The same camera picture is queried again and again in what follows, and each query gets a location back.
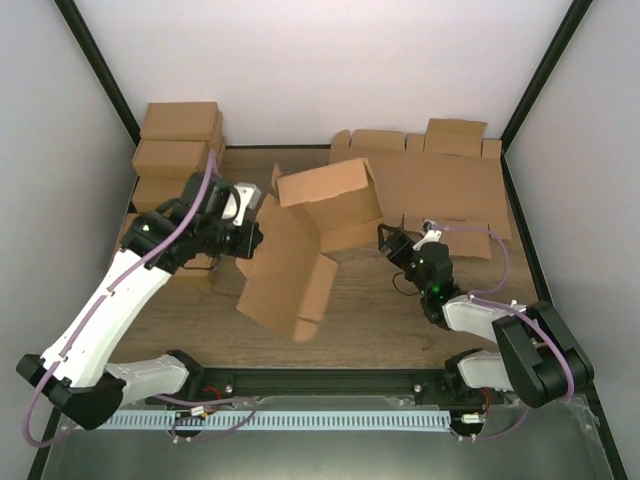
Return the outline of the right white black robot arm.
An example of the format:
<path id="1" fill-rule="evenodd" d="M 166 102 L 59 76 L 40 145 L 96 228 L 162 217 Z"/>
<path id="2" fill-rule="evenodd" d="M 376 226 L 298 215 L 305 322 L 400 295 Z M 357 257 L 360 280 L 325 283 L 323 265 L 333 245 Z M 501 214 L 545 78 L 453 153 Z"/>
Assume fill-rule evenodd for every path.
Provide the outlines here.
<path id="1" fill-rule="evenodd" d="M 458 403 L 481 388 L 518 396 L 540 408 L 575 392 L 595 377 L 594 367 L 552 303 L 491 301 L 487 291 L 464 291 L 455 281 L 447 227 L 425 221 L 419 239 L 400 226 L 377 228 L 378 249 L 411 283 L 427 320 L 444 330 L 470 333 L 496 345 L 448 361 L 447 396 Z"/>

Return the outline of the right black corner post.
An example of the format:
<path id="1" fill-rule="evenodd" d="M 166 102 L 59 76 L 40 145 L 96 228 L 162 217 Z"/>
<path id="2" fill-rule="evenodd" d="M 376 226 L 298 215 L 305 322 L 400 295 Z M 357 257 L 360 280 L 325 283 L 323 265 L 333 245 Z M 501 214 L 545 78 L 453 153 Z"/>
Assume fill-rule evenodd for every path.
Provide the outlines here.
<path id="1" fill-rule="evenodd" d="M 593 0 L 573 0 L 570 3 L 503 130 L 502 153 L 506 153 L 514 142 L 592 4 Z"/>

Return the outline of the stack of flat cardboard blanks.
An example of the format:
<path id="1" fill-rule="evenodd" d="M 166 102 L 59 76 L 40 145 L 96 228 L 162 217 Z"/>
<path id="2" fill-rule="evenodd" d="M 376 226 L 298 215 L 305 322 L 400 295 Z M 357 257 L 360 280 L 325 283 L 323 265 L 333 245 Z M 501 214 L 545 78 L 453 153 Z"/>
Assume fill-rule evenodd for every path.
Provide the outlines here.
<path id="1" fill-rule="evenodd" d="M 431 220 L 471 232 L 445 232 L 441 241 L 459 257 L 491 257 L 488 229 L 512 238 L 501 167 L 502 141 L 485 136 L 486 124 L 431 119 L 424 133 L 342 130 L 329 161 L 364 158 L 384 223 L 412 233 Z"/>

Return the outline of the black corner post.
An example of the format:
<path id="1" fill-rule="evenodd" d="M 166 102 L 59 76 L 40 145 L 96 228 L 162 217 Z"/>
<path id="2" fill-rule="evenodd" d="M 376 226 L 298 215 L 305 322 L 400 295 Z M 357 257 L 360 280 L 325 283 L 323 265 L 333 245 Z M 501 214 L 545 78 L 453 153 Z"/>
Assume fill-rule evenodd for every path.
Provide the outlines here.
<path id="1" fill-rule="evenodd" d="M 128 136 L 135 145 L 138 145 L 141 139 L 140 126 L 79 7 L 73 0 L 54 0 L 54 4 L 94 72 Z"/>
<path id="2" fill-rule="evenodd" d="M 570 3 L 503 130 L 502 153 L 506 153 L 514 142 L 592 4 L 593 0 L 573 0 Z"/>

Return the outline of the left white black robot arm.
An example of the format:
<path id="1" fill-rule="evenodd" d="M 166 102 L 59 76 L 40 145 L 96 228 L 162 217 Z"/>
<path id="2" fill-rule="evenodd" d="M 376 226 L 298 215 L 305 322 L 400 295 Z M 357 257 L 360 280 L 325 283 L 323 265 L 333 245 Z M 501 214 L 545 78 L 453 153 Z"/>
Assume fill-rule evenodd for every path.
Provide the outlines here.
<path id="1" fill-rule="evenodd" d="M 139 400 L 196 402 L 204 392 L 204 369 L 188 354 L 171 350 L 129 364 L 114 364 L 110 357 L 146 303 L 190 260 L 252 257 L 262 234 L 246 214 L 260 197 L 251 183 L 192 175 L 179 197 L 132 221 L 72 324 L 44 353 L 24 355 L 17 373 L 85 430 Z"/>

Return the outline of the left black corner post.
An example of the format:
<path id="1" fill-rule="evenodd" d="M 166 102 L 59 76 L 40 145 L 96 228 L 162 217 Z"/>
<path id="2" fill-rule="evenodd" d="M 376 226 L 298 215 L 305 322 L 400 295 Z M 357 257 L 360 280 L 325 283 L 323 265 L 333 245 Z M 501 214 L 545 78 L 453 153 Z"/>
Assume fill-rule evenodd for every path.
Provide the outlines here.
<path id="1" fill-rule="evenodd" d="M 135 145 L 138 145 L 141 139 L 140 126 L 79 7 L 73 0 L 54 0 L 54 4 L 94 72 L 128 136 Z"/>

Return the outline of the black aluminium frame rail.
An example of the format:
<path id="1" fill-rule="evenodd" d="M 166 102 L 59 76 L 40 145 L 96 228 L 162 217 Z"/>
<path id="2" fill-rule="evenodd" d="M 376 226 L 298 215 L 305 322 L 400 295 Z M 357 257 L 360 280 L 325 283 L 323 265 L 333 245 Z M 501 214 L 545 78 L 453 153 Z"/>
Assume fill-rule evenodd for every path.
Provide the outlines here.
<path id="1" fill-rule="evenodd" d="M 414 395 L 438 391 L 442 370 L 223 369 L 207 368 L 171 398 L 196 402 L 217 398 L 295 395 Z"/>

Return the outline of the large front folded cardboard box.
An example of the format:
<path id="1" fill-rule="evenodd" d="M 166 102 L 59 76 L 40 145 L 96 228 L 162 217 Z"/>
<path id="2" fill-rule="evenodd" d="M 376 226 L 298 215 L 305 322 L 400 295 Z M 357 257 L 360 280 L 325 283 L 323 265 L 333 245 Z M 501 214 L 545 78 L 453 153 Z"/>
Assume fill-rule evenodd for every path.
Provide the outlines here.
<path id="1" fill-rule="evenodd" d="M 107 263 L 107 268 L 111 266 L 115 254 L 121 247 L 121 242 L 125 233 L 129 230 L 136 217 L 136 213 L 128 213 L 125 216 L 116 240 L 116 244 L 114 246 L 114 250 L 111 254 L 111 258 Z M 191 283 L 195 284 L 207 282 L 209 275 L 214 272 L 216 265 L 216 258 L 209 257 L 205 254 L 198 254 L 193 259 L 189 260 L 184 267 L 176 271 L 176 273 L 169 280 L 169 285 L 187 285 Z"/>

